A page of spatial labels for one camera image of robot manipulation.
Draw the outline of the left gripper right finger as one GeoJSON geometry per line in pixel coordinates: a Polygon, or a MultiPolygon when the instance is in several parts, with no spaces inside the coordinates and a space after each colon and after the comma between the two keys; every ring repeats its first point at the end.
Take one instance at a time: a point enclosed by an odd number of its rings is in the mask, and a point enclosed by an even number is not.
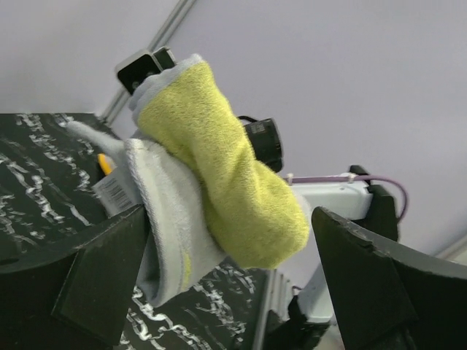
{"type": "Polygon", "coordinates": [[[312,212],[346,349],[465,349],[466,267],[382,237],[324,208],[312,212]]]}

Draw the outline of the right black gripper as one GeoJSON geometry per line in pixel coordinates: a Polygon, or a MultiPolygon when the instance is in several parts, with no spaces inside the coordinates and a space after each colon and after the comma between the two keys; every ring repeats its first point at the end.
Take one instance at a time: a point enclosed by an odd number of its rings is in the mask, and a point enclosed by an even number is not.
{"type": "Polygon", "coordinates": [[[256,120],[248,116],[239,116],[246,121],[244,129],[252,145],[257,160],[268,166],[272,171],[283,168],[282,144],[273,119],[256,120]]]}

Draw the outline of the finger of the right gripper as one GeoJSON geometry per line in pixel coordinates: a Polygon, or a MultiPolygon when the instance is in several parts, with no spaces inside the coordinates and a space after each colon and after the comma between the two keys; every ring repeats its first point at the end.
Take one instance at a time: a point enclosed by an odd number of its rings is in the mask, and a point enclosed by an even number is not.
{"type": "Polygon", "coordinates": [[[140,50],[115,67],[117,79],[128,93],[134,91],[150,76],[171,69],[177,62],[168,47],[155,52],[140,50]]]}

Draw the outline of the grey yellow frog towel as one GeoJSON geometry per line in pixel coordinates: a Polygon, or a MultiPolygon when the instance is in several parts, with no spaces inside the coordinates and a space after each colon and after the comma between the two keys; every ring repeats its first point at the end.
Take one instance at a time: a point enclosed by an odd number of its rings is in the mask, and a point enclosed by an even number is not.
{"type": "Polygon", "coordinates": [[[256,158],[200,55],[148,77],[130,109],[138,129],[124,141],[77,121],[66,127],[111,158],[104,183],[147,212],[136,283],[148,303],[162,306],[227,257],[273,269],[306,246],[309,204],[256,158]]]}

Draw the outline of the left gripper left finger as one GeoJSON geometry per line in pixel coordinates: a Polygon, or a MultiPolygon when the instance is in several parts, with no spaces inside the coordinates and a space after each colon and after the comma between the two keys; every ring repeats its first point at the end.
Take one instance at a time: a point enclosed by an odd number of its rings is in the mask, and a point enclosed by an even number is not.
{"type": "Polygon", "coordinates": [[[113,349],[150,224],[134,206],[36,251],[1,259],[2,349],[113,349]]]}

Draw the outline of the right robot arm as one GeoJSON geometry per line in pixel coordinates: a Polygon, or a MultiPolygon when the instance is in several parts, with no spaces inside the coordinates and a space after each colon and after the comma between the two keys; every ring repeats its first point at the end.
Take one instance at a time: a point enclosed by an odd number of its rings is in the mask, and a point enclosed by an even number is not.
{"type": "MultiPolygon", "coordinates": [[[[161,47],[155,52],[142,50],[130,58],[119,63],[115,68],[117,79],[132,95],[134,91],[151,76],[162,71],[174,71],[176,67],[186,69],[195,63],[200,63],[197,54],[190,56],[181,63],[177,63],[167,47],[161,47]]],[[[269,166],[273,171],[282,169],[282,146],[279,133],[272,119],[256,120],[248,116],[241,116],[244,129],[252,143],[257,158],[269,166]]],[[[304,197],[304,203],[312,210],[324,206],[334,210],[347,219],[361,219],[367,223],[371,215],[382,210],[383,219],[396,220],[394,200],[391,195],[377,197],[363,180],[351,182],[355,171],[336,176],[332,182],[329,176],[324,178],[289,178],[293,189],[304,197]]],[[[317,266],[304,290],[298,293],[298,309],[306,317],[308,323],[323,325],[334,323],[331,296],[325,282],[323,267],[317,266]]]]}

